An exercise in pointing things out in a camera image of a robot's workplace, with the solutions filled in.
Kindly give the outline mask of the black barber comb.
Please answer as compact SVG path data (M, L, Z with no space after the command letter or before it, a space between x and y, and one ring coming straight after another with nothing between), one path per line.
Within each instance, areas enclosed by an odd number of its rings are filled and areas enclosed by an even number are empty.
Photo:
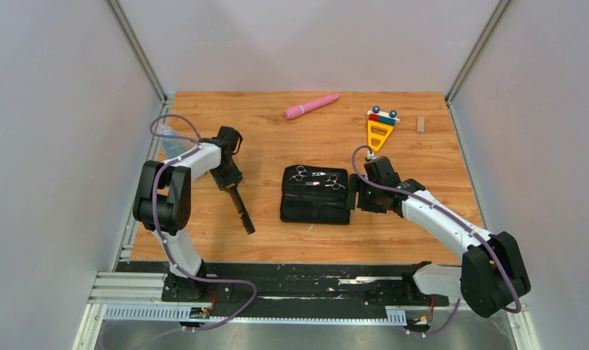
M233 203L235 204L235 207L237 209L237 212L239 214L239 217L241 219L241 222L243 224L243 227L245 229L245 231L247 232L248 235L251 235L253 233L256 232L254 224L251 220L251 217L249 216L249 213L244 205L243 202L243 198L241 197L238 188L236 186L232 186L229 190L228 193L230 194L231 199L233 200Z

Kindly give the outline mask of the silver thinning scissors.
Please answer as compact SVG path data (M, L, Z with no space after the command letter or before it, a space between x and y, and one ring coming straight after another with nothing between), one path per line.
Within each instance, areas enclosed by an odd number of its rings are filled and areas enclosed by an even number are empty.
M303 185L309 186L309 187L328 187L332 190L346 189L346 186L339 183L338 180L339 179L338 179L337 175L331 175L324 181L309 181L309 182L304 182Z

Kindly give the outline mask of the black zip tool case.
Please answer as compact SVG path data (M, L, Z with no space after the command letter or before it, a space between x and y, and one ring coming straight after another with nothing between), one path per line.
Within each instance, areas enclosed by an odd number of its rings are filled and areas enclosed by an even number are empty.
M290 186L289 179L296 173L297 166L304 166L308 171L324 171L326 180L337 175L339 183L346 189L332 190L328 187ZM284 169L281 183L281 204L279 217L282 222L347 225L351 220L351 210L347 208L348 172L344 168L327 168L310 165L292 165Z

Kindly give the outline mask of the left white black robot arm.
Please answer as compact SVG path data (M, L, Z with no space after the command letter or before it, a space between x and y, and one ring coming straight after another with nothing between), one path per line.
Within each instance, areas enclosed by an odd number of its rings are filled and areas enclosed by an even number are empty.
M187 230L192 183L210 173L218 189L232 198L246 231L255 231L238 192L243 174L233 159L242 140L236 129L222 126L215 137L197 140L192 149L164 162L148 160L141 170L133 218L158 239L170 274L183 279L180 290L191 301L207 296L210 281Z

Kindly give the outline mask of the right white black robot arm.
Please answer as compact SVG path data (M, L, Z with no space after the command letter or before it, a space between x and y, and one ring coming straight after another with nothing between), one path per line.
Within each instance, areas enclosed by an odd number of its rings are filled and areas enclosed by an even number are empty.
M438 201L414 179L403 180L385 156L368 152L364 170L353 168L357 207L395 213L432 234L460 259L458 266L432 262L415 265L402 283L403 298L420 304L430 295L463 300L484 318L498 311L518 313L531 282L517 240L491 233Z

